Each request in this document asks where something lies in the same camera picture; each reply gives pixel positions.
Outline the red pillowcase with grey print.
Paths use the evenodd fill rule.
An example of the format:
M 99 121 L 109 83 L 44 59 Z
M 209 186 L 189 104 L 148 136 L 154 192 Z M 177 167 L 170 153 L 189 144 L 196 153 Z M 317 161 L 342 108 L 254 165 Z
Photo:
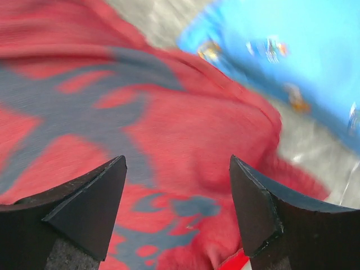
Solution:
M 235 255 L 232 155 L 328 197 L 280 159 L 281 127 L 260 95 L 197 56 L 151 47 L 104 1 L 1 2 L 1 202 L 124 155 L 102 269 L 218 269 Z

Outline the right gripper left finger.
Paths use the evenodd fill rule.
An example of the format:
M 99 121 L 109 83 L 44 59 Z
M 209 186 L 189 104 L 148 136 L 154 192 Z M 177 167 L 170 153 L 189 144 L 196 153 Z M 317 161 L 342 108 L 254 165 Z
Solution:
M 118 156 L 47 191 L 1 205 L 2 269 L 98 269 L 122 197 Z

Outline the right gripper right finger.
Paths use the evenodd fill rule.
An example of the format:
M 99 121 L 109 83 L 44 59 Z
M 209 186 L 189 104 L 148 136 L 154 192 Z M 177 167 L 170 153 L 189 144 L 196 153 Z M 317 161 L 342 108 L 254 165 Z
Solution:
M 252 269 L 359 268 L 359 210 L 296 192 L 235 156 L 229 174 Z

